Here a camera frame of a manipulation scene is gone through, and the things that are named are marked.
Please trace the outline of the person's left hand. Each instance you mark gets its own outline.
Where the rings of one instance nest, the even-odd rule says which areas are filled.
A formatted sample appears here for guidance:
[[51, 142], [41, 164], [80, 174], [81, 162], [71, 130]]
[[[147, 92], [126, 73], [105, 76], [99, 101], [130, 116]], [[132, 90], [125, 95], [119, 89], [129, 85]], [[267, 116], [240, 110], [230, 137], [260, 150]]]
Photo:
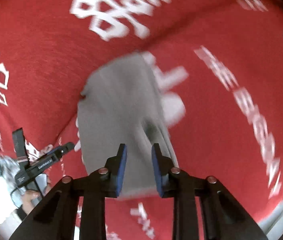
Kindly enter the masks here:
[[[47, 185], [45, 188], [44, 196], [52, 189], [51, 180], [47, 177]], [[34, 190], [26, 190], [24, 195], [22, 196], [22, 210], [25, 212], [26, 215], [29, 215], [33, 208], [35, 207], [32, 200], [38, 198], [40, 193]]]

